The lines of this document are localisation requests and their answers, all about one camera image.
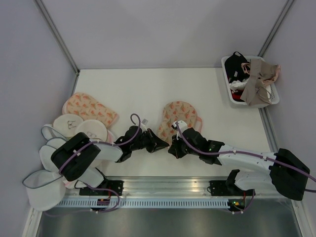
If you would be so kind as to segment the tulip print mesh laundry bag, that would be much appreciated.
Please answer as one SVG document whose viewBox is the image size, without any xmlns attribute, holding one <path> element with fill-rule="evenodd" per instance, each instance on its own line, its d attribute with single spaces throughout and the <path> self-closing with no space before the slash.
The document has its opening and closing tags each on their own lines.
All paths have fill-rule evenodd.
<svg viewBox="0 0 316 237">
<path fill-rule="evenodd" d="M 157 136 L 169 145 L 172 143 L 172 136 L 176 135 L 172 124 L 178 120 L 184 121 L 188 128 L 192 127 L 198 132 L 202 130 L 202 119 L 191 104 L 183 101 L 170 102 L 163 108 L 162 122 L 157 133 Z"/>
</svg>

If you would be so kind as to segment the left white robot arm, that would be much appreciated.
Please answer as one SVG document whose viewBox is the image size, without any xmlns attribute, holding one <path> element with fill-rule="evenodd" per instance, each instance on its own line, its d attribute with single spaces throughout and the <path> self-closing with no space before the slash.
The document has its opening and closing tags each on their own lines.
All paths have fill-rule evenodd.
<svg viewBox="0 0 316 237">
<path fill-rule="evenodd" d="M 145 149 L 154 153 L 168 146 L 151 129 L 143 130 L 134 125 L 113 144 L 93 141 L 80 132 L 54 151 L 51 161 L 67 181 L 79 181 L 101 196 L 107 192 L 108 184 L 104 174 L 93 167 L 95 160 L 122 163 L 131 157 L 133 151 Z"/>
</svg>

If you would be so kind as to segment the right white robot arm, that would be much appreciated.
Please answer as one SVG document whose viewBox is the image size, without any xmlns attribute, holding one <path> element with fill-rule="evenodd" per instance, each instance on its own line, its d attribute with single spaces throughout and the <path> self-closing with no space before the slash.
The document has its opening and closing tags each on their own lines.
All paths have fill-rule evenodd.
<svg viewBox="0 0 316 237">
<path fill-rule="evenodd" d="M 276 153 L 239 150 L 223 142 L 207 140 L 193 128 L 172 126 L 172 144 L 168 152 L 176 158 L 198 156 L 210 165 L 233 166 L 226 181 L 226 191 L 237 195 L 241 191 L 264 190 L 301 201 L 306 191 L 310 169 L 291 151 Z"/>
</svg>

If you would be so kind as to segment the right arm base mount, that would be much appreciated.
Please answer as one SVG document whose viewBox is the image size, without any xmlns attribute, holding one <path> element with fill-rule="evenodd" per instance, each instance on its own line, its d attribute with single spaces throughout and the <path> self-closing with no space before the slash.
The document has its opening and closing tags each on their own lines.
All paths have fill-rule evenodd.
<svg viewBox="0 0 316 237">
<path fill-rule="evenodd" d="M 244 191 L 235 184 L 227 185 L 225 180 L 209 181 L 207 190 L 213 197 L 251 197 L 253 195 L 252 189 Z"/>
</svg>

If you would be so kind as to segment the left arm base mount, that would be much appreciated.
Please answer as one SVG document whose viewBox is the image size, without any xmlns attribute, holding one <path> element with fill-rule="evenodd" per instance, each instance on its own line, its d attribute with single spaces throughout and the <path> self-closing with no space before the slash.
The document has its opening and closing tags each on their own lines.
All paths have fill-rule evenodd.
<svg viewBox="0 0 316 237">
<path fill-rule="evenodd" d="M 101 183 L 97 190 L 92 190 L 88 187 L 81 188 L 79 190 L 80 196 L 114 196 L 114 194 L 110 191 L 105 191 L 104 189 L 110 189 L 115 191 L 119 196 L 122 195 L 123 191 L 123 184 L 122 180 L 107 180 Z"/>
</svg>

